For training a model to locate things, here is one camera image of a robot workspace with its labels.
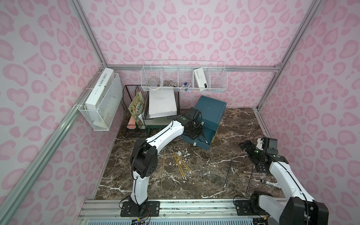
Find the black pencils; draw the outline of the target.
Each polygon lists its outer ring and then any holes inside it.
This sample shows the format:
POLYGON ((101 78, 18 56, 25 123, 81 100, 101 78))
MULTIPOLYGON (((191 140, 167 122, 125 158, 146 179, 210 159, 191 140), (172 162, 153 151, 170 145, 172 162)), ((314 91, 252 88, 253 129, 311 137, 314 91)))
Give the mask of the black pencils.
POLYGON ((203 132, 199 135, 198 140, 202 143, 208 144, 208 141, 203 132))

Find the teal drawer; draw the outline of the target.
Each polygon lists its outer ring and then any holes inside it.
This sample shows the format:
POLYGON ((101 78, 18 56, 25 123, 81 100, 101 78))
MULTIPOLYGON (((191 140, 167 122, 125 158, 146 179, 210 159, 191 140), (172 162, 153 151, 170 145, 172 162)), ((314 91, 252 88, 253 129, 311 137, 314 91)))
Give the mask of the teal drawer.
POLYGON ((194 140, 190 139, 186 135, 182 135, 181 137, 182 137, 183 141, 185 141, 193 146, 200 147, 200 148, 208 151, 212 145, 212 142, 213 142, 217 132, 215 130, 205 127, 203 130, 203 133, 204 133, 205 139, 202 136, 200 136, 194 140))

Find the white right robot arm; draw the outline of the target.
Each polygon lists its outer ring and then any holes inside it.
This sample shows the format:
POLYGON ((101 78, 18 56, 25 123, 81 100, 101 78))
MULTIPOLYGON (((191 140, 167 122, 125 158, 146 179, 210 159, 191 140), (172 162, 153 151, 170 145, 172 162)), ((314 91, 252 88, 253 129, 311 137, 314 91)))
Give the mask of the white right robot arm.
POLYGON ((275 177, 286 198, 286 203, 280 203, 268 193, 255 191, 250 199, 255 212, 266 212, 280 225, 328 224, 328 208, 315 200, 296 178, 287 159, 278 152, 277 139, 261 137, 257 143, 246 140, 239 146, 255 166, 264 166, 275 177))

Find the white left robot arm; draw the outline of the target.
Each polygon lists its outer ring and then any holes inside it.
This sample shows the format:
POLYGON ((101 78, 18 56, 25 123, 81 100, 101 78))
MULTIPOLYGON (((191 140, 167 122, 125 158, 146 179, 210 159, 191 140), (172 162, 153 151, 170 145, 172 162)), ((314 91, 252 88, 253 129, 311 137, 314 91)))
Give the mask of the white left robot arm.
POLYGON ((155 135, 135 142, 130 164, 132 169, 133 189, 129 197, 130 205, 144 209, 148 201, 148 184, 150 176, 158 166, 158 154, 175 138, 185 135, 196 139, 203 135, 202 113, 196 108, 170 117, 171 122, 155 135))

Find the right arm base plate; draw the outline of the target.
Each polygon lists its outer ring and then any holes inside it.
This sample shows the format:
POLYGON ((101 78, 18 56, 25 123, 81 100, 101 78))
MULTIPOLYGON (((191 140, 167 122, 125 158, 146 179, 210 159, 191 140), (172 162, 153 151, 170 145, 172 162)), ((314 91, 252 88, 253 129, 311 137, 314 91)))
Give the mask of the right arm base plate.
POLYGON ((233 200, 238 216, 260 216, 263 214, 261 210, 254 208, 250 200, 233 200))

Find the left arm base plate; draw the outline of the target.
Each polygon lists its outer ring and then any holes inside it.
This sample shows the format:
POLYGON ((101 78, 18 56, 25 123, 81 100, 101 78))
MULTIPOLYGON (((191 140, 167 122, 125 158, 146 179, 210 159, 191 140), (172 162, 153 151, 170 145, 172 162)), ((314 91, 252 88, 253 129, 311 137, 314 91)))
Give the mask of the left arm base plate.
POLYGON ((160 210, 160 201, 145 201, 138 205, 133 201, 124 202, 121 206, 121 217, 158 217, 160 210))

